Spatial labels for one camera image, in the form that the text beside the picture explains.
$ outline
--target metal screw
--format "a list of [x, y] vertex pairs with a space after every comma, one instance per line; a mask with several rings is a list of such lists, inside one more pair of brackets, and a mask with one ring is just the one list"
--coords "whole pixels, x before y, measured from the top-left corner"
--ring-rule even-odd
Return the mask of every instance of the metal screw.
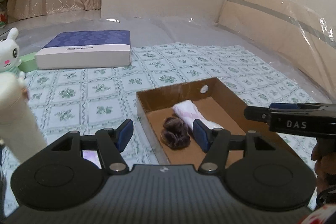
[[126, 169], [126, 165], [121, 162], [115, 162], [113, 164], [110, 164], [110, 169], [115, 172], [120, 172]]
[[201, 165], [201, 168], [207, 172], [211, 172], [211, 171], [217, 170], [218, 166], [217, 164], [214, 164], [213, 162], [206, 162]]

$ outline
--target blue and white box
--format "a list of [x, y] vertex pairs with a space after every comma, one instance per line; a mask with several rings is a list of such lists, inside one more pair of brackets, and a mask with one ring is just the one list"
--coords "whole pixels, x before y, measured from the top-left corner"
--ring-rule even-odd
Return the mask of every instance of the blue and white box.
[[129, 31], [63, 32], [36, 55], [39, 69], [127, 67], [131, 64]]

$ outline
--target bunny ear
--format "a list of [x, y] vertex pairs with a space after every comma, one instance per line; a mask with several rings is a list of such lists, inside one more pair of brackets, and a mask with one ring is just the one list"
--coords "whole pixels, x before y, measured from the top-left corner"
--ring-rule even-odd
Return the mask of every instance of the bunny ear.
[[7, 36], [7, 39], [15, 40], [18, 35], [19, 35], [18, 29], [17, 28], [11, 28], [10, 31], [9, 31], [9, 34]]

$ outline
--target ribbed gray panel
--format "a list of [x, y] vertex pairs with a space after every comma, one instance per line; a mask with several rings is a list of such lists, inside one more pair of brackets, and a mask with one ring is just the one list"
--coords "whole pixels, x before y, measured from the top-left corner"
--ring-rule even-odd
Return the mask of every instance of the ribbed gray panel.
[[233, 199], [216, 177], [193, 166], [136, 165], [112, 176], [90, 201], [59, 212], [18, 208], [5, 224], [297, 224], [308, 208], [272, 213]]

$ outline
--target white hole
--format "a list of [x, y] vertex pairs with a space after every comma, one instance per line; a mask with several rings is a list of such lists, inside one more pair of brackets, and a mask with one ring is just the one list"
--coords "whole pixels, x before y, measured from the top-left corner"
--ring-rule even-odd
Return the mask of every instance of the white hole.
[[209, 90], [209, 87], [207, 85], [204, 85], [202, 88], [201, 88], [201, 93], [206, 93], [207, 91]]

